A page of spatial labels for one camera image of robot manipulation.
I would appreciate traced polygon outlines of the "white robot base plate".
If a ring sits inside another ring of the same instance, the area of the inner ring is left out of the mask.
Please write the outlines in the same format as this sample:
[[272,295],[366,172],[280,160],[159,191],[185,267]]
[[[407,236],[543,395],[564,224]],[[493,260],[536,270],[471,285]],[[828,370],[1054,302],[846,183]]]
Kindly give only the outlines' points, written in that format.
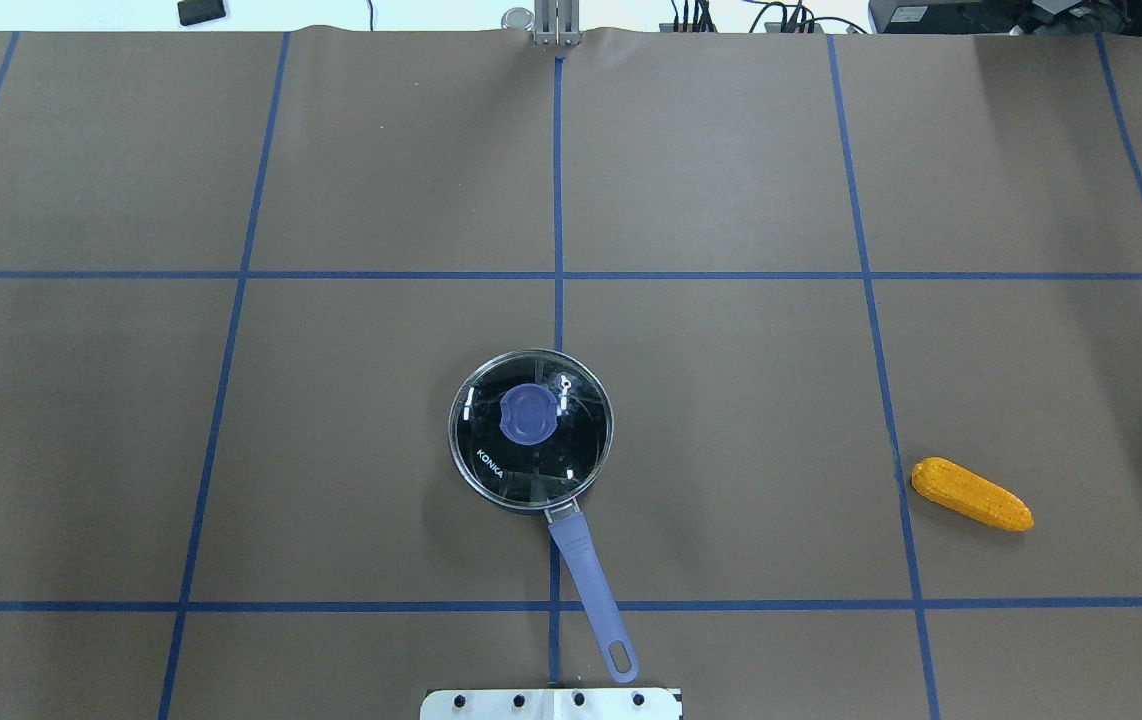
[[659,687],[443,689],[420,719],[682,719],[679,689]]

